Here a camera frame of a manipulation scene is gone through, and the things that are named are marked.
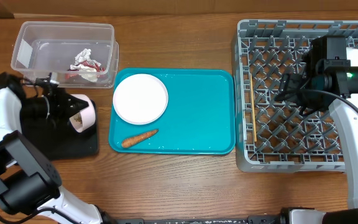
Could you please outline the red snack wrapper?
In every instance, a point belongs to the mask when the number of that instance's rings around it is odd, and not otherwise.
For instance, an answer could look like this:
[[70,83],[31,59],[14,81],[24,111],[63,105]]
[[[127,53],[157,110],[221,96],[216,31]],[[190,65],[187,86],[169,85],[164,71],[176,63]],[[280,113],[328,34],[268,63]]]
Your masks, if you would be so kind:
[[[98,72],[105,71],[105,69],[101,66],[101,64],[99,62],[95,61],[95,60],[91,60],[89,63],[83,62],[81,64],[89,66],[89,67],[94,67],[94,68],[97,69]],[[72,77],[77,77],[77,76],[79,76],[78,73],[66,73],[65,74],[65,79],[68,80],[68,79],[70,79]]]

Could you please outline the large white bowl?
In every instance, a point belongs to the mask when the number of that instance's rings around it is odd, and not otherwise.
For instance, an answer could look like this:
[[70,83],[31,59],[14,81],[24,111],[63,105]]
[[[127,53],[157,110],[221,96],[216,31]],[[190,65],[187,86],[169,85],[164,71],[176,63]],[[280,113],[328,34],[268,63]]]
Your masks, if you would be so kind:
[[352,67],[358,67],[358,49],[346,48],[347,59],[350,61]]

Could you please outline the wooden chopstick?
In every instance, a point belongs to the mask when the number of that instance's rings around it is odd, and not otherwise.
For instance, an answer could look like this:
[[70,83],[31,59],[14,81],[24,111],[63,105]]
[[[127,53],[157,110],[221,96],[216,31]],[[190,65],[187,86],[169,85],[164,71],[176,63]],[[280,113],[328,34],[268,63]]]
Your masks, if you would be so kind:
[[251,73],[249,73],[249,81],[250,81],[250,103],[251,103],[251,107],[252,107],[253,138],[254,138],[254,142],[257,142],[256,120],[255,120],[255,104],[254,104],[254,89],[253,89],[253,78],[252,78]]

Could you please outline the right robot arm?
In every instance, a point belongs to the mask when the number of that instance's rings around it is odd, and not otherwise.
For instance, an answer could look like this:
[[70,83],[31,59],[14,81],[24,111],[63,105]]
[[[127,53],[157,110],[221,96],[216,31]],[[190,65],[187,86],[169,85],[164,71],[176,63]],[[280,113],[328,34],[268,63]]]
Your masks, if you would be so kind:
[[337,129],[344,157],[348,208],[321,212],[313,208],[284,208],[278,223],[358,224],[358,49],[347,46],[341,35],[325,35],[311,41],[303,57],[305,74],[282,75],[275,101],[289,101],[300,115],[328,111]]

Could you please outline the foil ball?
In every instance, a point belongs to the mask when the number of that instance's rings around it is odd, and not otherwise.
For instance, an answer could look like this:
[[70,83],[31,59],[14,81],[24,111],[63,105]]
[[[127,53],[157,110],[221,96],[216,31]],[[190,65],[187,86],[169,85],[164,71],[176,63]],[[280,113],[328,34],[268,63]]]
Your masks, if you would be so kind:
[[83,62],[89,63],[91,61],[90,59],[91,55],[91,49],[84,49],[82,50],[76,57],[75,57],[75,65],[81,64]]

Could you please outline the white tissue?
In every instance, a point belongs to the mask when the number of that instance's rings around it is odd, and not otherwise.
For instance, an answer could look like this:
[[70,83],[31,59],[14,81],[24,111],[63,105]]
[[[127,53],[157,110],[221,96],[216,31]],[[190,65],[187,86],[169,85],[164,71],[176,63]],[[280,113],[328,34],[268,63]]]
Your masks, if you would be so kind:
[[70,65],[70,70],[73,72],[78,72],[80,77],[90,82],[96,83],[98,81],[98,77],[96,74],[98,71],[94,67],[89,67],[83,64]]

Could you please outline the pink bowl with food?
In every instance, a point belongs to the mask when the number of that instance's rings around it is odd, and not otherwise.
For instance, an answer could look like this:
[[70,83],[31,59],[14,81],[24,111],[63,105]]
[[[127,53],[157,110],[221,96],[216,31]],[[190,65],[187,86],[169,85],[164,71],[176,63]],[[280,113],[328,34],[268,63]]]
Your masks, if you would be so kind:
[[78,133],[82,133],[96,122],[96,111],[92,101],[86,95],[72,94],[72,96],[88,103],[85,109],[80,110],[77,114],[70,117],[71,125]]

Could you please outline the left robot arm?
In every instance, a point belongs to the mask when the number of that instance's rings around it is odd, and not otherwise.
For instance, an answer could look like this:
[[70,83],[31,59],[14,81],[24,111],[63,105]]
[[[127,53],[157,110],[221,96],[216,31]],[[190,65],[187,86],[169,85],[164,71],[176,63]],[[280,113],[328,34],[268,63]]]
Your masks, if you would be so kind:
[[[36,216],[57,223],[114,223],[98,206],[86,203],[62,185],[50,160],[22,133],[22,121],[32,118],[63,123],[78,134],[94,126],[94,102],[86,95],[71,95],[50,77],[30,81],[0,74],[0,209],[24,214],[20,223]],[[8,220],[0,215],[0,222]]]

